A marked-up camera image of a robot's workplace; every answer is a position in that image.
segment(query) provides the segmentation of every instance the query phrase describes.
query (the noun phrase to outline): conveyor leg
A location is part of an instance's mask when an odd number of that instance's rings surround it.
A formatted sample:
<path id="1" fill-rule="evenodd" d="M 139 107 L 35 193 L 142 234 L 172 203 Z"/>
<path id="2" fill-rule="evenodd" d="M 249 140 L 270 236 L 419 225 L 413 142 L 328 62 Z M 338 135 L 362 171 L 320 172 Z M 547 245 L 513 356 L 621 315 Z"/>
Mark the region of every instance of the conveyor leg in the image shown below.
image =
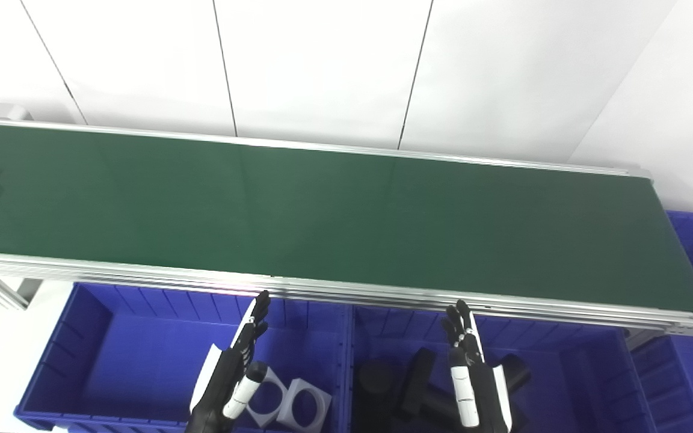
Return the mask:
<path id="1" fill-rule="evenodd" d="M 41 283 L 42 280 L 26 278 L 17 290 L 12 290 L 0 280 L 0 305 L 8 310 L 25 310 Z"/>
<path id="2" fill-rule="evenodd" d="M 653 338 L 665 335 L 664 331 L 658 329 L 643 329 L 640 327 L 628 327 L 624 329 L 624 341 L 627 343 L 627 350 L 632 352 L 642 345 L 651 342 Z"/>

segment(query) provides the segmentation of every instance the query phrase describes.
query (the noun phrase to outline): white wall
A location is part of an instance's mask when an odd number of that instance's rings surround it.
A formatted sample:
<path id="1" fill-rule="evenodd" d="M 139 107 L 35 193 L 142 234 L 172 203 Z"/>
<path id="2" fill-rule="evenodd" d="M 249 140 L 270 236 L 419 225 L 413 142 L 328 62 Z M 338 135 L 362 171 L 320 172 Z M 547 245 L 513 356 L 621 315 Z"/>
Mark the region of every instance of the white wall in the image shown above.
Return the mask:
<path id="1" fill-rule="evenodd" d="M 35 120 L 83 123 L 18 0 L 0 0 L 0 102 L 27 107 Z"/>
<path id="2" fill-rule="evenodd" d="M 693 210 L 693 0 L 24 2 L 0 101 L 37 120 L 639 165 Z"/>
<path id="3" fill-rule="evenodd" d="M 640 165 L 666 207 L 693 210 L 693 2 L 679 0 L 570 162 Z"/>

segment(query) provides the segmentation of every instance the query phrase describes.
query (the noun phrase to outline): white hollow block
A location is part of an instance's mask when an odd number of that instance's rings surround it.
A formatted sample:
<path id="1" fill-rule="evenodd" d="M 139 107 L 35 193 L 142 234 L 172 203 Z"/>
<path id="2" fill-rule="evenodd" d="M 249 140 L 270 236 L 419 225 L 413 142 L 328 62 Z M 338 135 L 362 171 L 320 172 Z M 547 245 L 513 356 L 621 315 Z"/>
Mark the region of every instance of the white hollow block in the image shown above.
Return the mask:
<path id="1" fill-rule="evenodd" d="M 277 385 L 277 387 L 283 393 L 283 396 L 280 398 L 280 405 L 278 405 L 277 408 L 272 412 L 268 412 L 266 414 L 259 414 L 258 412 L 253 411 L 253 409 L 250 408 L 250 404 L 245 407 L 245 410 L 248 412 L 248 414 L 250 414 L 250 417 L 252 417 L 253 421 L 255 421 L 259 427 L 266 428 L 267 425 L 271 424 L 272 421 L 277 418 L 277 414 L 280 413 L 280 409 L 283 408 L 283 403 L 285 402 L 285 396 L 287 395 L 288 390 L 285 387 L 285 384 L 283 384 L 283 381 L 281 381 L 280 378 L 278 378 L 278 376 L 272 371 L 271 367 L 267 368 L 266 376 L 264 376 L 261 383 L 263 382 L 269 382 Z"/>
<path id="2" fill-rule="evenodd" d="M 310 393 L 317 403 L 317 414 L 312 422 L 306 426 L 299 425 L 296 417 L 294 417 L 294 400 L 299 392 Z M 325 416 L 328 414 L 331 398 L 330 394 L 322 391 L 319 387 L 303 379 L 294 379 L 291 381 L 291 387 L 288 388 L 285 398 L 283 398 L 283 409 L 277 416 L 277 422 L 295 431 L 300 431 L 300 433 L 319 433 L 322 430 L 322 423 L 325 422 Z"/>

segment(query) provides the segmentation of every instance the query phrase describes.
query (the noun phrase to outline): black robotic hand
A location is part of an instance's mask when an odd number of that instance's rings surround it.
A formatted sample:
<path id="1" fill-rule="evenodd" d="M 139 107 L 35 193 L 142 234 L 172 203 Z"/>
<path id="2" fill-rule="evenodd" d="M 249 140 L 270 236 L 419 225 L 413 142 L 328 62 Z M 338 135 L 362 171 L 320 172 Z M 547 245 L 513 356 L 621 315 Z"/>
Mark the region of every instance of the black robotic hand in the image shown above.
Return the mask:
<path id="1" fill-rule="evenodd" d="M 446 315 L 442 324 L 451 344 L 448 362 L 461 424 L 465 431 L 509 433 L 513 417 L 504 368 L 486 364 L 478 326 L 464 301 L 446 308 Z"/>
<path id="2" fill-rule="evenodd" d="M 231 346 L 221 352 L 200 401 L 192 409 L 185 433 L 228 433 L 266 376 L 267 366 L 252 362 L 256 339 L 267 329 L 268 291 L 251 302 Z"/>

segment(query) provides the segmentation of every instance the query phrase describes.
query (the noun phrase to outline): metal support bracket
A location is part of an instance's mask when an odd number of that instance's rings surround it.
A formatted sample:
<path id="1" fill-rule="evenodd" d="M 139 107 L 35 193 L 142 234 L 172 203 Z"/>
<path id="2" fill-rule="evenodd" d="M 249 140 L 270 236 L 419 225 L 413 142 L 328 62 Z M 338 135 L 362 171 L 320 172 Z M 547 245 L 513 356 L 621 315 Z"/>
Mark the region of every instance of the metal support bracket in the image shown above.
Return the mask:
<path id="1" fill-rule="evenodd" d="M 0 279 L 0 305 L 8 310 L 25 310 L 41 284 L 42 280 L 25 278 L 17 290 L 12 290 Z"/>

